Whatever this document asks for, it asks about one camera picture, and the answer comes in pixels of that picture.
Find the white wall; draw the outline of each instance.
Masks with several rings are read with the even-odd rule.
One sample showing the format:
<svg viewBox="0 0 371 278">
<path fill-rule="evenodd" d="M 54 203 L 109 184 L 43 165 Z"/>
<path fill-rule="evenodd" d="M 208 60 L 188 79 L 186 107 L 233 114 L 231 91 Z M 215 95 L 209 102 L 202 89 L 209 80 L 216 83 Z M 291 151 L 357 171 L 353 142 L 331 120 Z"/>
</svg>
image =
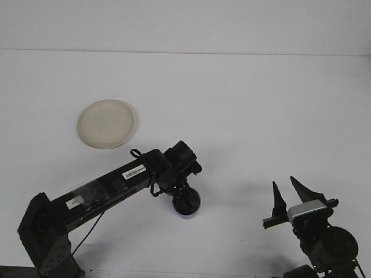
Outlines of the white wall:
<svg viewBox="0 0 371 278">
<path fill-rule="evenodd" d="M 371 55 L 371 1 L 2 0 L 0 48 Z"/>
</svg>

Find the white table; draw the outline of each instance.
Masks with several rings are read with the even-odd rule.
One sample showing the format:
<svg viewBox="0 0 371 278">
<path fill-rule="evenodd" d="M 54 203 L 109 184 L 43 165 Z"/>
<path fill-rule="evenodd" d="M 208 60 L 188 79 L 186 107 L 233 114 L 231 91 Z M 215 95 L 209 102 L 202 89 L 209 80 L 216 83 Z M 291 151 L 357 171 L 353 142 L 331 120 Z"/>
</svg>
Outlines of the white table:
<svg viewBox="0 0 371 278">
<path fill-rule="evenodd" d="M 50 199 L 132 161 L 131 148 L 184 140 L 198 214 L 144 190 L 110 209 L 75 257 L 85 269 L 280 275 L 308 264 L 289 224 L 265 231 L 272 181 L 289 176 L 340 200 L 330 222 L 357 239 L 371 272 L 371 59 L 0 51 L 0 264 L 31 266 L 17 227 L 39 192 Z M 137 127 L 112 150 L 78 138 L 79 114 L 104 98 L 134 107 Z M 76 245 L 92 221 L 70 234 Z"/>
</svg>

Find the paper plate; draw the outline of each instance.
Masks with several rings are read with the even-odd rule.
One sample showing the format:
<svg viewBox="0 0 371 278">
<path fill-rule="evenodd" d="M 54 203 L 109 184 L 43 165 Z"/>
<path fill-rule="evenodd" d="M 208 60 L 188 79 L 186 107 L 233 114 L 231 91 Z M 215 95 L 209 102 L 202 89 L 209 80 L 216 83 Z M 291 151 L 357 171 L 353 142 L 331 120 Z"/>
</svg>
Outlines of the paper plate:
<svg viewBox="0 0 371 278">
<path fill-rule="evenodd" d="M 110 149 L 121 145 L 129 137 L 133 126 L 133 112 L 125 102 L 101 100 L 83 111 L 77 132 L 86 145 Z"/>
</svg>

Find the white backdrop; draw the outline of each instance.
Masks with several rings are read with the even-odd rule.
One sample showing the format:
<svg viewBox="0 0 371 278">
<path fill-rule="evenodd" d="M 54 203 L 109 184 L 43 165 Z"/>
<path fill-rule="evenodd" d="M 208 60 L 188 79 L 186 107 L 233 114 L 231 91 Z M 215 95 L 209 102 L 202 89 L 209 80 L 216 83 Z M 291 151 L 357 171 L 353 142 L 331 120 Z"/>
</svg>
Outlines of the white backdrop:
<svg viewBox="0 0 371 278">
<path fill-rule="evenodd" d="M 0 0 L 0 48 L 371 55 L 371 0 Z"/>
<path fill-rule="evenodd" d="M 271 182 L 299 203 L 289 176 L 340 205 L 330 219 L 360 245 L 371 271 L 369 57 L 0 51 L 0 263 L 31 266 L 16 232 L 28 202 L 50 199 L 184 140 L 203 172 L 202 198 L 180 218 L 171 197 L 144 190 L 115 206 L 76 253 L 85 269 L 280 275 L 309 263 L 289 224 L 265 231 Z M 137 127 L 117 149 L 76 132 L 92 102 L 134 107 Z M 76 245 L 92 223 L 74 231 Z"/>
</svg>

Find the label sticker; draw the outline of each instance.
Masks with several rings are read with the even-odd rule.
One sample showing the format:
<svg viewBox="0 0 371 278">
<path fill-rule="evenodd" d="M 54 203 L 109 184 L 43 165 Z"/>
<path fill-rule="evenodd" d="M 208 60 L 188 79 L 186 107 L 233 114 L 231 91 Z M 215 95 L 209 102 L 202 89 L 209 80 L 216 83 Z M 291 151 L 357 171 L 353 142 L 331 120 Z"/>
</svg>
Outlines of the label sticker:
<svg viewBox="0 0 371 278">
<path fill-rule="evenodd" d="M 81 195 L 74 197 L 73 199 L 66 202 L 68 209 L 73 209 L 74 207 L 78 206 L 79 204 L 84 204 L 84 200 Z"/>
<path fill-rule="evenodd" d="M 129 171 L 126 171 L 125 173 L 122 173 L 122 175 L 124 179 L 128 180 L 129 178 L 132 178 L 144 171 L 146 171 L 146 168 L 144 167 L 144 165 L 141 164 Z"/>
</svg>

